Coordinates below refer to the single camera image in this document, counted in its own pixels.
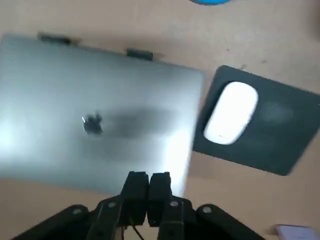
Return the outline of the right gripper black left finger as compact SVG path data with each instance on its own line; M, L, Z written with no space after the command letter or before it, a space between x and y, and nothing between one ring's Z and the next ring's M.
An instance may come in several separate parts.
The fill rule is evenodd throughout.
M14 237L16 240L122 240L130 225L142 225L147 212L149 177L129 172L120 194L95 209L71 205Z

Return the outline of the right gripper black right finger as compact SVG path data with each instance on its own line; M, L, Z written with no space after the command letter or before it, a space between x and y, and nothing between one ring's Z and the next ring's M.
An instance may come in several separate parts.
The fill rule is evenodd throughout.
M261 240L262 236L213 204L194 209L188 199L174 196L168 172L154 173L147 197L147 219L158 228L159 240Z

